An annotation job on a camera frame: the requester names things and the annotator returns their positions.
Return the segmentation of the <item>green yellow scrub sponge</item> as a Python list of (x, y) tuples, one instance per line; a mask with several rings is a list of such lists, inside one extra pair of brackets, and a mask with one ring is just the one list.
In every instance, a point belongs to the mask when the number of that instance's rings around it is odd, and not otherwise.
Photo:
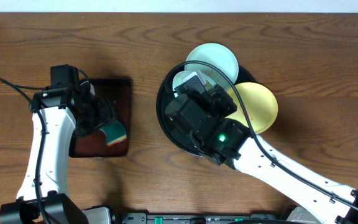
[(118, 120), (113, 120), (100, 128), (106, 136), (106, 145), (112, 146), (127, 139), (124, 125)]

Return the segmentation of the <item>yellow plate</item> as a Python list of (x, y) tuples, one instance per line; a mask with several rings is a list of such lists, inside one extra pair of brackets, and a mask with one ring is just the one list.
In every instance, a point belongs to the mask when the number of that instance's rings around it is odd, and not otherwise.
[(247, 110), (256, 134), (266, 131), (278, 115), (278, 103), (274, 94), (265, 86), (244, 82), (235, 85)]

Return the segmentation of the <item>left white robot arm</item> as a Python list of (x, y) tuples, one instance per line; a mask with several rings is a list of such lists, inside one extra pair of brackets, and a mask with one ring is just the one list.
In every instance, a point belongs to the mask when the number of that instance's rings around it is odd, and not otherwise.
[(78, 208), (68, 196), (67, 168), (76, 119), (67, 106), (32, 100), (34, 134), (29, 164), (15, 202), (1, 205), (0, 223), (112, 223), (107, 206)]

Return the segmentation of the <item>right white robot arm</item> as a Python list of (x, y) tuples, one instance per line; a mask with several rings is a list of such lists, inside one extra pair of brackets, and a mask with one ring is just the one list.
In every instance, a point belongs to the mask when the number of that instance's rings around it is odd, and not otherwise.
[(252, 82), (228, 90), (189, 84), (167, 93), (171, 101), (162, 113), (187, 135), (196, 155), (269, 184), (321, 223), (358, 223), (358, 189), (313, 172), (261, 137), (278, 112), (268, 88)]

